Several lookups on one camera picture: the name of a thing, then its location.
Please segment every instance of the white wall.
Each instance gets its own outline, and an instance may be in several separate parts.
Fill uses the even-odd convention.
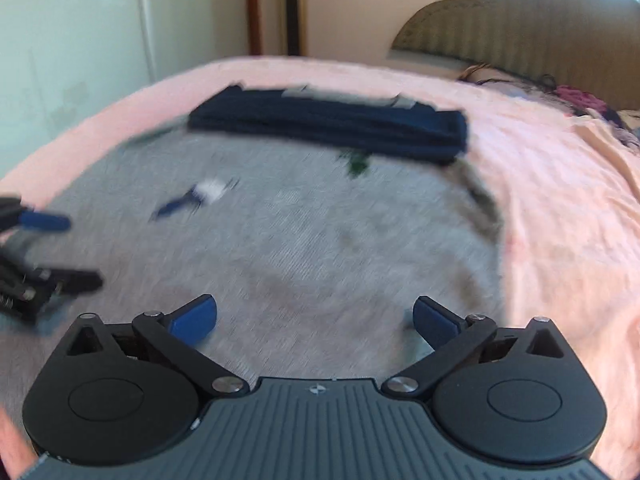
[[[155,80],[249,53],[246,0],[143,0]]]
[[[414,70],[418,59],[389,49],[406,21],[422,7],[438,0],[308,0],[309,55]],[[261,0],[264,47],[279,53],[277,0]],[[425,72],[450,75],[460,63],[430,59]]]

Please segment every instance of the pillow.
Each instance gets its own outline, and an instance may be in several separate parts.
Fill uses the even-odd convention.
[[[620,110],[618,115],[631,131],[640,128],[640,110]]]
[[[497,70],[487,64],[470,66],[460,75],[458,80],[490,88],[509,97],[519,97],[527,101],[534,101],[555,108],[563,114],[574,114],[574,109],[569,103],[550,92],[555,86],[552,80],[546,84],[544,82],[535,83],[502,70]]]

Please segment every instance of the black device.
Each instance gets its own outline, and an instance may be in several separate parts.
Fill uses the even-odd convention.
[[[63,232],[71,228],[71,220],[35,212],[20,197],[0,196],[0,233],[17,226]],[[102,277],[96,270],[34,268],[0,247],[0,312],[24,323],[36,323],[55,296],[95,292],[101,286]]]
[[[204,295],[130,324],[80,315],[27,394],[43,453],[29,480],[596,480],[602,397],[554,323],[498,328],[430,298],[415,329],[434,348],[374,380],[260,378],[198,352]]]

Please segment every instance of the upholstered headboard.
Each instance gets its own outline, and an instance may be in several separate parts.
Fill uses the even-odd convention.
[[[640,108],[640,4],[635,0],[444,0],[419,10],[393,49],[490,65]]]

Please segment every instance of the blue gripper pad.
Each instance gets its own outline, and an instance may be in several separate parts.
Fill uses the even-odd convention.
[[[167,317],[168,332],[193,347],[216,327],[218,306],[212,296],[204,294]]]
[[[414,328],[434,350],[455,338],[461,331],[459,323],[447,319],[444,314],[438,312],[434,306],[422,298],[418,298],[414,304]]]
[[[63,215],[38,213],[25,210],[18,218],[18,222],[25,229],[38,231],[65,232],[71,229],[71,219]]]
[[[100,468],[44,456],[23,478],[607,479],[588,460],[546,469],[483,462],[443,436],[419,402],[385,397],[372,380],[263,379],[248,396],[214,400],[192,428],[179,444],[147,460]]]

